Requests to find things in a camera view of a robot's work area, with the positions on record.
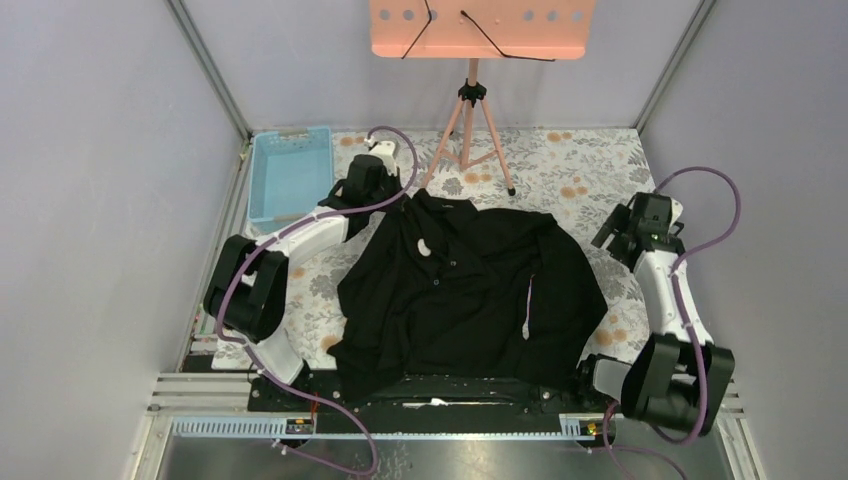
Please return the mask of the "black shirt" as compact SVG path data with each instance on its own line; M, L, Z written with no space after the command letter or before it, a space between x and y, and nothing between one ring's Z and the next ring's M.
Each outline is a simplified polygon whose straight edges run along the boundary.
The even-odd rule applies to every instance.
M385 215L337 295L346 323L328 352L352 400L407 374L562 389L608 310L587 256L551 214L425 191Z

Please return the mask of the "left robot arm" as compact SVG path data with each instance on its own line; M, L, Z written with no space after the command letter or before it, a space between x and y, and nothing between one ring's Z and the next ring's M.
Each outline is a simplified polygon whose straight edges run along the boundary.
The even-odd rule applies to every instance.
M373 212L402 196L393 154L358 154L346 177L312 212L265 240L233 235L225 241L202 308L227 341L244 347L254 364L276 379L271 395L285 410L304 407L311 388L299 377L305 362L283 325L290 272L355 237Z

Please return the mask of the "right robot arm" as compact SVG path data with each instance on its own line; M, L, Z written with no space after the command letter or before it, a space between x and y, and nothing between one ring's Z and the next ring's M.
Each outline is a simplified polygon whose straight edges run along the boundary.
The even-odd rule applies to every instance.
M636 359L592 354L579 365L575 402L597 412L611 400L622 414L685 437L708 434L736 362L704 327L688 285L680 202L639 192L615 207L592 244L634 276L650 335Z

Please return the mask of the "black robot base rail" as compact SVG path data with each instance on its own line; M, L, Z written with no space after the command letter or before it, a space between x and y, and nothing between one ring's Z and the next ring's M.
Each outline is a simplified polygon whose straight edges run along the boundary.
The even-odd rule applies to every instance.
M407 375L360 399L334 370L305 371L284 390L250 384L247 409L283 422L284 438L353 440L598 441L610 398L508 378Z

